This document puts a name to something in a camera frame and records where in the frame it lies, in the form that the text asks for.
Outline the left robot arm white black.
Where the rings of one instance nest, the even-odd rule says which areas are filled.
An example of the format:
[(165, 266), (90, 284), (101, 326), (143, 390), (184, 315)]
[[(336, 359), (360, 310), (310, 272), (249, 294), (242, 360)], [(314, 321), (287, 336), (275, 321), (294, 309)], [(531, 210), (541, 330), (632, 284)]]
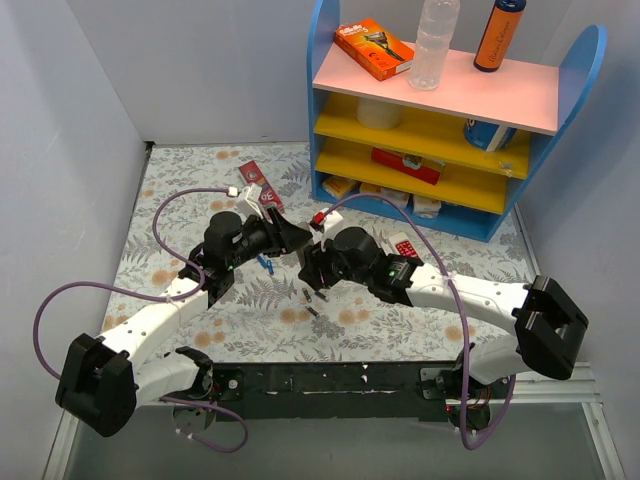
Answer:
[(78, 336), (70, 345), (55, 402), (104, 437), (117, 433), (134, 410), (175, 394), (208, 398), (217, 385), (210, 358), (180, 347), (162, 359), (149, 356), (192, 318), (215, 304), (234, 283), (237, 267), (258, 255), (292, 253), (305, 246), (308, 228), (291, 224), (271, 208), (266, 217), (233, 212), (211, 217), (204, 240), (168, 287), (165, 298), (142, 308), (101, 336)]

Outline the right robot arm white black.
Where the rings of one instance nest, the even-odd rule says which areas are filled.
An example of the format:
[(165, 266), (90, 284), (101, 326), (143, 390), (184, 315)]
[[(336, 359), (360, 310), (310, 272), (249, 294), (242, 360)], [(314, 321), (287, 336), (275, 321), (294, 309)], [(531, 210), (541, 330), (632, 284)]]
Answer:
[(504, 330), (488, 343), (469, 347), (469, 362), (452, 373), (454, 389), (475, 397), (498, 380), (533, 371), (554, 380), (569, 379), (588, 320), (553, 279), (530, 284), (499, 283), (474, 277), (445, 277), (434, 266), (397, 249), (385, 251), (360, 227), (298, 252), (299, 277), (314, 289), (340, 281), (363, 285), (389, 304), (455, 312)]

